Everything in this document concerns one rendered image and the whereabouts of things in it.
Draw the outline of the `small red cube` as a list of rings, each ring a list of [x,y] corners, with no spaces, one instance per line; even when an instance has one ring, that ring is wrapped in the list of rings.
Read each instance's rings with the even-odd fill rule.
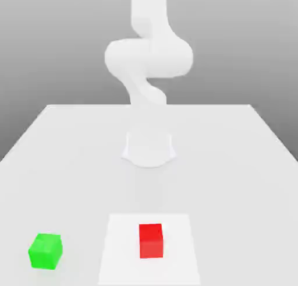
[[[141,259],[163,258],[162,224],[139,224],[139,251]]]

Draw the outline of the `small green cube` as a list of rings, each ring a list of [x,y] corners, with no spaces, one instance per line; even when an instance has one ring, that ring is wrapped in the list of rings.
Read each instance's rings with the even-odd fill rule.
[[[63,254],[61,236],[39,233],[28,249],[32,268],[55,270]]]

